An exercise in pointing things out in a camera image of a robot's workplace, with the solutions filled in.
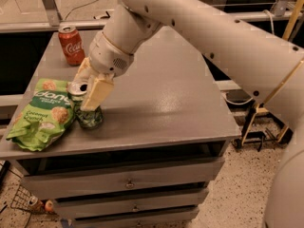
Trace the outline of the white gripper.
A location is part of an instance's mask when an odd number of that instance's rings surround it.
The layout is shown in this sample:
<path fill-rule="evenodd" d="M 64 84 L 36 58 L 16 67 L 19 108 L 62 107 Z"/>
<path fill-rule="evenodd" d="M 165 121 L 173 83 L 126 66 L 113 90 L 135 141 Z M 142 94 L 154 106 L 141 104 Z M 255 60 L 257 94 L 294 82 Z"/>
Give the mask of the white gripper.
<path fill-rule="evenodd" d="M 98 31 L 89 46 L 88 58 L 81 62 L 73 81 L 87 82 L 86 95 L 81 109 L 95 110 L 114 88 L 113 78 L 124 75 L 134 61 L 132 54 L 124 53 L 113 46 L 101 31 Z M 100 74 L 91 73 L 91 67 Z"/>

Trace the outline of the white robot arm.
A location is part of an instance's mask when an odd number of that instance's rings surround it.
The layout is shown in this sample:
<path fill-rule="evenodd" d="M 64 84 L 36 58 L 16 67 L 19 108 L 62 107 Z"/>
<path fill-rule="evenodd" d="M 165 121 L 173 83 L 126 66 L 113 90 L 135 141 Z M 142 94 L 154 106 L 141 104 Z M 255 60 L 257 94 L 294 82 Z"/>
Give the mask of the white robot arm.
<path fill-rule="evenodd" d="M 304 50 L 199 0 L 119 0 L 76 76 L 88 81 L 84 111 L 97 108 L 138 47 L 169 26 L 288 125 L 262 228 L 304 228 Z"/>

